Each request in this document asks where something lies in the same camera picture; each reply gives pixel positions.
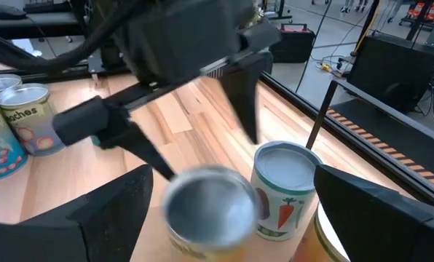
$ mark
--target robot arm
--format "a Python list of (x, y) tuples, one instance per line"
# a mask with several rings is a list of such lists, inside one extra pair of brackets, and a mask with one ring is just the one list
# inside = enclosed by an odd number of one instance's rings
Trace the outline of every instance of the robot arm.
[(112, 36), (141, 81), (55, 116), (55, 131), (67, 146), (96, 135), (102, 148), (121, 146), (171, 179), (173, 171), (128, 112), (217, 68), (243, 129), (257, 143), (256, 83), (264, 67), (258, 52), (280, 35), (267, 20), (254, 22), (259, 15), (252, 0), (98, 0), (95, 7), (106, 19), (82, 46), (53, 60), (24, 56), (0, 39), (0, 63), (42, 72), (77, 63)]

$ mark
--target yellow cable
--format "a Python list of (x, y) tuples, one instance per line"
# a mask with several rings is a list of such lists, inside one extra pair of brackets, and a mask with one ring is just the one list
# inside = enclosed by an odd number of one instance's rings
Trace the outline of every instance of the yellow cable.
[(379, 13), (379, 8), (380, 8), (380, 0), (379, 0), (379, 3), (377, 4), (377, 8), (376, 8), (376, 11), (374, 12), (374, 16), (372, 17), (371, 22), (369, 23), (369, 26), (367, 27), (367, 29), (364, 31), (364, 34), (361, 36), (361, 39), (360, 39), (360, 41), (358, 42), (358, 45), (356, 46), (354, 52), (357, 52), (357, 51), (358, 51), (358, 48), (361, 46), (361, 43), (363, 42), (364, 38), (365, 38), (366, 35), (368, 34), (369, 29), (371, 29), (372, 25), (374, 24), (374, 21), (375, 21), (375, 19), (376, 19), (376, 16), (377, 16), (377, 14)]

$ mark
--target can rim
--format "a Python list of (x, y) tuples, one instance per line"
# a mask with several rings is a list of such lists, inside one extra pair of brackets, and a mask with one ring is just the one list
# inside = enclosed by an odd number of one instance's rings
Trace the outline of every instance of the can rim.
[(215, 245), (209, 245), (209, 244), (200, 244), (196, 243), (193, 240), (187, 239), (185, 237), (180, 236), (177, 234), (175, 230), (173, 230), (170, 227), (169, 223), (169, 206), (171, 203), (171, 199), (178, 193), (178, 190), (187, 185), (190, 184), (193, 181), (203, 179), (203, 178), (223, 178), (227, 180), (237, 181), (241, 184), (241, 186), (248, 192), (249, 197), (253, 200), (254, 203), (254, 209), (253, 209), (253, 220), (251, 223), (251, 228), (256, 228), (258, 223), (258, 213), (259, 213), (259, 205), (258, 205), (258, 199), (256, 197), (256, 192), (253, 190), (253, 187), (250, 185), (249, 181), (246, 180), (241, 174), (239, 174), (237, 171), (229, 169), (227, 167), (221, 166), (219, 164), (208, 164), (205, 166), (206, 168), (214, 169), (214, 170), (222, 170), (224, 172), (230, 172), (232, 175), (222, 177), (217, 172), (207, 172), (207, 173), (196, 173), (199, 169), (202, 167), (193, 167), (191, 169), (185, 170), (180, 175), (175, 176), (175, 178), (170, 182), (168, 187), (165, 189), (164, 193), (164, 200), (163, 200), (163, 212), (165, 215), (165, 221), (167, 222), (167, 227), (170, 230), (170, 232), (173, 234), (175, 238), (178, 240), (181, 240), (182, 242), (196, 245), (201, 247), (202, 249), (212, 249), (212, 250), (225, 250), (229, 249), (231, 247), (237, 246), (240, 243), (244, 242), (246, 239), (248, 239), (250, 236), (253, 235), (253, 231), (245, 232), (244, 234), (241, 234), (240, 237), (235, 238), (235, 240), (225, 243), (225, 244), (215, 244)]
[[(31, 101), (25, 101), (22, 103), (12, 103), (12, 104), (5, 103), (5, 100), (12, 93), (14, 93), (18, 90), (28, 90), (30, 92), (31, 89), (33, 89), (33, 90), (43, 89), (44, 92), (42, 93), (42, 95), (38, 95), (36, 98), (32, 99)], [(32, 102), (38, 101), (39, 99), (44, 98), (48, 93), (49, 93), (49, 87), (47, 85), (37, 84), (37, 83), (21, 84), (21, 85), (15, 86), (15, 87), (6, 88), (2, 92), (0, 92), (0, 106), (24, 106), (24, 105), (27, 105), (29, 103), (32, 103)]]
[(303, 156), (305, 156), (306, 158), (308, 158), (308, 160), (311, 161), (311, 163), (314, 164), (314, 166), (318, 165), (318, 164), (322, 164), (322, 160), (312, 151), (309, 150), (308, 148), (301, 146), (299, 144), (296, 143), (292, 143), (292, 142), (288, 142), (288, 141), (283, 141), (283, 140), (276, 140), (276, 141), (271, 141), (268, 143), (265, 143), (264, 145), (260, 146), (258, 148), (258, 150), (256, 150), (256, 153), (254, 154), (254, 167), (256, 169), (256, 175), (265, 183), (267, 184), (268, 187), (270, 187), (271, 189), (275, 190), (275, 191), (279, 191), (281, 193), (284, 194), (290, 194), (290, 195), (303, 195), (303, 194), (309, 194), (311, 192), (315, 191), (315, 187), (314, 184), (312, 184), (312, 188), (309, 188), (307, 190), (293, 190), (293, 189), (289, 189), (289, 188), (284, 188), (281, 187), (279, 185), (277, 185), (274, 181), (272, 181), (270, 179), (269, 176), (264, 175), (261, 170), (263, 170), (259, 164), (260, 161), (258, 161), (258, 159), (261, 156), (261, 153), (265, 150), (268, 150), (270, 148), (274, 148), (277, 146), (281, 146), (281, 145), (288, 145), (290, 146), (296, 153), (300, 153)]
[(7, 88), (12, 88), (12, 87), (17, 87), (18, 85), (21, 84), (21, 76), (15, 75), (15, 74), (0, 74), (0, 79), (14, 79), (14, 80), (18, 80), (18, 83), (11, 86), (11, 87), (5, 87), (3, 89), (0, 89), (0, 92), (3, 90), (6, 90)]
[(336, 262), (350, 261), (347, 251), (343, 248), (321, 203), (319, 203), (316, 210), (315, 230), (321, 245), (326, 245), (324, 249), (332, 259)]

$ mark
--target black equipment case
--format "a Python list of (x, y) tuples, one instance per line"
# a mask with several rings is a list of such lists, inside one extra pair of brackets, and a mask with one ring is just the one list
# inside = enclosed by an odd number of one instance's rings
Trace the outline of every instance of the black equipment case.
[[(301, 30), (287, 29), (288, 26), (302, 25)], [(309, 60), (315, 33), (307, 24), (282, 24), (280, 28), (282, 40), (270, 47), (274, 55), (274, 63), (304, 63)]]

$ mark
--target wooden table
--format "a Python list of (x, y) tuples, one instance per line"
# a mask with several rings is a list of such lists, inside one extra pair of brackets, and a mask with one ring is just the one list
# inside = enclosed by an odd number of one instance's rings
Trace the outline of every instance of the wooden table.
[[(51, 84), (52, 102), (65, 110), (95, 95), (106, 97), (136, 83), (132, 76), (115, 76), (95, 82), (84, 79)], [(132, 112), (132, 118), (156, 145), (176, 172), (198, 164), (220, 163), (251, 176), (258, 146), (248, 142), (218, 82), (203, 78)], [(259, 85), (259, 119), (262, 142), (289, 140), (304, 145), (313, 121), (270, 88)], [(335, 137), (321, 130), (313, 151), (345, 172), (393, 188), (408, 196), (391, 180), (361, 159)], [(17, 223), (92, 191), (143, 164), (132, 154), (115, 148), (103, 151), (90, 139), (52, 156), (30, 158), (14, 175), (0, 180), (0, 222)], [(154, 192), (132, 261), (172, 261), (160, 203), (167, 182), (154, 174)], [(286, 262), (315, 211), (316, 203), (301, 221), (300, 232), (286, 242), (252, 239), (248, 261)]]

